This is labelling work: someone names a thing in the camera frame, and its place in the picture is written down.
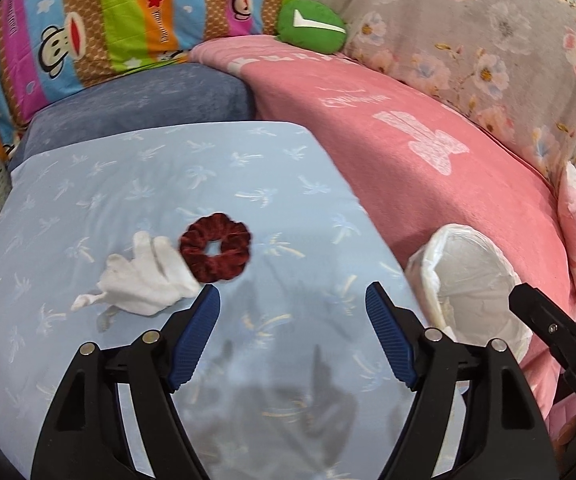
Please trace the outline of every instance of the metal screw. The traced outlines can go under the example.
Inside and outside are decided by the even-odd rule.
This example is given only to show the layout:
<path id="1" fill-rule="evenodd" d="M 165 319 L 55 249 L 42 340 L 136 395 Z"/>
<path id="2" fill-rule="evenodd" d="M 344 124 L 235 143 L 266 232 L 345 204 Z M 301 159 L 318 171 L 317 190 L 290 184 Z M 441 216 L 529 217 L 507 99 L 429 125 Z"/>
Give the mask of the metal screw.
<path id="1" fill-rule="evenodd" d="M 79 347 L 79 353 L 81 355 L 90 355 L 95 351 L 94 343 L 84 343 Z"/>
<path id="2" fill-rule="evenodd" d="M 159 341 L 159 332 L 156 330 L 148 330 L 143 336 L 142 341 L 146 344 L 153 344 Z"/>
<path id="3" fill-rule="evenodd" d="M 497 352 L 505 352 L 508 348 L 508 345 L 503 339 L 493 339 L 492 343 L 490 343 L 493 349 L 497 350 Z"/>
<path id="4" fill-rule="evenodd" d="M 428 341 L 434 341 L 434 342 L 440 341 L 441 338 L 444 336 L 441 330 L 437 330 L 436 328 L 429 328 L 428 330 L 426 330 L 424 335 L 426 336 L 426 339 L 428 339 Z"/>

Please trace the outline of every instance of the red star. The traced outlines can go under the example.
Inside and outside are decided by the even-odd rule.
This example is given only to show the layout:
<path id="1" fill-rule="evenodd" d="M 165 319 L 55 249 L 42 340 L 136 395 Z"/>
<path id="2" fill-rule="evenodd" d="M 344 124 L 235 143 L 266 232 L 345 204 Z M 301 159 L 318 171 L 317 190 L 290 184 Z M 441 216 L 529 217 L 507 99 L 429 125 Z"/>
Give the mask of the red star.
<path id="1" fill-rule="evenodd" d="M 148 0 L 148 8 L 157 7 L 159 9 L 159 7 L 161 7 L 162 1 L 163 0 Z"/>

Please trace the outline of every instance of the white checkmark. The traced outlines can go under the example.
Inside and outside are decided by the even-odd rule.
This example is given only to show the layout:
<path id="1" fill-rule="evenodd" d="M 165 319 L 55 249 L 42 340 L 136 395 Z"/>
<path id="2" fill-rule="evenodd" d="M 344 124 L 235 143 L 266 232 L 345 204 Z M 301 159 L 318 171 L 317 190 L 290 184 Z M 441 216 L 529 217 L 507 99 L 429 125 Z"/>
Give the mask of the white checkmark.
<path id="1" fill-rule="evenodd" d="M 344 28 L 336 27 L 335 25 L 330 25 L 329 23 L 307 20 L 297 9 L 294 10 L 294 19 L 292 20 L 292 24 L 295 27 L 325 28 L 327 30 L 336 30 L 337 32 L 346 32 Z"/>

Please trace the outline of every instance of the blue rubber tip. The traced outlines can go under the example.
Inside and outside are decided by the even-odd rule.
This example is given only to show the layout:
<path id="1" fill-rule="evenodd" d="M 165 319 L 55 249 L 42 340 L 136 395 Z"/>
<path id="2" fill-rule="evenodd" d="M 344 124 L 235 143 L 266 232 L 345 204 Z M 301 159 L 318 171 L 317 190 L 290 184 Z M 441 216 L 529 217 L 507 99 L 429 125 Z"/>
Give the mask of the blue rubber tip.
<path id="1" fill-rule="evenodd" d="M 172 351 L 172 366 L 168 375 L 168 384 L 173 391 L 177 391 L 193 376 L 212 329 L 217 323 L 220 303 L 219 291 L 212 286 L 177 340 Z"/>
<path id="2" fill-rule="evenodd" d="M 392 373 L 399 381 L 412 388 L 417 382 L 412 346 L 374 285 L 369 285 L 366 289 L 366 312 Z"/>

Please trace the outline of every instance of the white glove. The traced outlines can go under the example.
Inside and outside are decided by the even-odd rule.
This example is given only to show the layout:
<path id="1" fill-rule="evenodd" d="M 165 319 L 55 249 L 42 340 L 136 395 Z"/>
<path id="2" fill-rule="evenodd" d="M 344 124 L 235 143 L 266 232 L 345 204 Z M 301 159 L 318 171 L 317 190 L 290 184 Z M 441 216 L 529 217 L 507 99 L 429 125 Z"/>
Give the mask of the white glove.
<path id="1" fill-rule="evenodd" d="M 132 314 L 152 316 L 181 298 L 199 294 L 199 282 L 168 238 L 151 240 L 146 231 L 139 231 L 132 237 L 132 252 L 131 261 L 110 254 L 97 283 L 101 294 L 81 294 L 71 309 L 105 303 Z"/>

